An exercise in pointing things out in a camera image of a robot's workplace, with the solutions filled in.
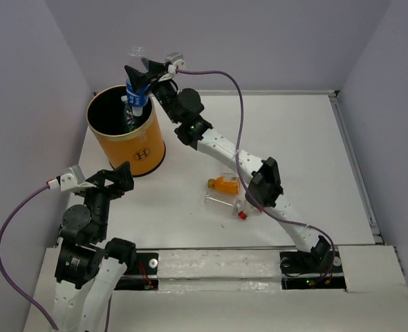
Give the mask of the blue label bottle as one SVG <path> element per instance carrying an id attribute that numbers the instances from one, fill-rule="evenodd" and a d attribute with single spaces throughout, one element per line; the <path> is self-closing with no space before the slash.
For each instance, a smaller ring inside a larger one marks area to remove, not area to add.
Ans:
<path id="1" fill-rule="evenodd" d="M 147 69 L 142 61 L 144 56 L 145 49 L 142 46 L 132 46 L 127 60 L 127 66 L 136 69 L 142 74 L 145 74 Z M 144 90 L 147 87 L 134 87 L 129 77 L 127 77 L 126 87 L 127 102 L 131 107 L 133 117 L 140 120 L 143 115 L 144 106 L 148 103 L 148 96 L 144 94 Z"/>

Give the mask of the clear jar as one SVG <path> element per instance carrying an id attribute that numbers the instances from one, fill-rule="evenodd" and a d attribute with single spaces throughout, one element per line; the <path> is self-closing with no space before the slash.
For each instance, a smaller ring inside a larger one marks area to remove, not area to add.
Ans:
<path id="1" fill-rule="evenodd" d="M 225 194 L 207 194 L 204 198 L 205 208 L 219 216 L 235 216 L 241 208 L 241 200 L 238 196 Z"/>

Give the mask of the red cap clear bottle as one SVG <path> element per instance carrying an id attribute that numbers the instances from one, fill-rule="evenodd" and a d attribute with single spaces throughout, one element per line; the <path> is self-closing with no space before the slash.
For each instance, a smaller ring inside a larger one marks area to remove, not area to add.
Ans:
<path id="1" fill-rule="evenodd" d="M 251 205 L 245 199 L 237 199 L 233 208 L 234 216 L 237 216 L 240 220 L 245 221 L 249 217 L 259 216 L 262 214 L 262 211 L 257 207 Z"/>

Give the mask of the green label clear bottle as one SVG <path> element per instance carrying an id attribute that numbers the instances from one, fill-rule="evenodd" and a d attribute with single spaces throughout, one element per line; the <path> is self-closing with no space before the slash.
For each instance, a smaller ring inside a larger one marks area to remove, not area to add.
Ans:
<path id="1" fill-rule="evenodd" d="M 121 97 L 121 102 L 123 104 L 122 112 L 122 126 L 125 133 L 131 133 L 138 128 L 137 120 L 133 116 L 133 111 L 131 106 L 127 101 L 127 96 L 123 95 Z"/>

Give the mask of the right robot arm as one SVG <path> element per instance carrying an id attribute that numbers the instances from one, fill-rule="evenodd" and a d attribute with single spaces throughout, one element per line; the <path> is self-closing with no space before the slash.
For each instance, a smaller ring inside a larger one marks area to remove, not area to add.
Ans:
<path id="1" fill-rule="evenodd" d="M 335 247 L 320 228 L 301 221 L 281 186 L 277 161 L 249 154 L 240 142 L 230 142 L 202 116 L 204 105 L 194 89 L 176 88 L 176 74 L 187 74 L 179 60 L 154 62 L 143 59 L 146 72 L 126 65 L 124 70 L 134 92 L 153 94 L 169 119 L 178 126 L 174 132 L 187 146 L 213 157 L 239 176 L 249 204 L 274 219 L 293 240 L 297 249 L 295 265 L 319 275 L 323 280 L 333 272 Z"/>

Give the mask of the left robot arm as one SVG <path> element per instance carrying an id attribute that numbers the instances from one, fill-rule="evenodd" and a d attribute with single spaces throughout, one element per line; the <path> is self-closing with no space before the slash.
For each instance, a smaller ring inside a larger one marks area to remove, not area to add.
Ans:
<path id="1" fill-rule="evenodd" d="M 86 178 L 75 165 L 48 184 L 84 199 L 63 213 L 59 227 L 52 330 L 93 331 L 121 276 L 136 264 L 135 243 L 106 238 L 111 201 L 134 188 L 131 166 Z"/>

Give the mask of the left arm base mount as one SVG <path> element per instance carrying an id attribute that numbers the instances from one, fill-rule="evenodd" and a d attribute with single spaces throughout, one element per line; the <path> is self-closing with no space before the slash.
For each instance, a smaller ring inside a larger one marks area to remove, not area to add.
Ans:
<path id="1" fill-rule="evenodd" d="M 156 291 L 158 290 L 157 252 L 137 252 L 135 264 L 121 276 L 116 291 Z"/>

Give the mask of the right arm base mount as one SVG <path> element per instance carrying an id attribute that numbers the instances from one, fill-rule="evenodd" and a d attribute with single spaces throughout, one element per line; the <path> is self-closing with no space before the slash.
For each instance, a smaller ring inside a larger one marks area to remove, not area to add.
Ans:
<path id="1" fill-rule="evenodd" d="M 320 265 L 310 265 L 301 260 L 302 253 L 283 251 L 279 253 L 279 269 L 281 271 L 281 288 L 285 291 L 342 289 L 346 290 L 346 282 L 342 260 L 338 250 L 333 252 Z"/>

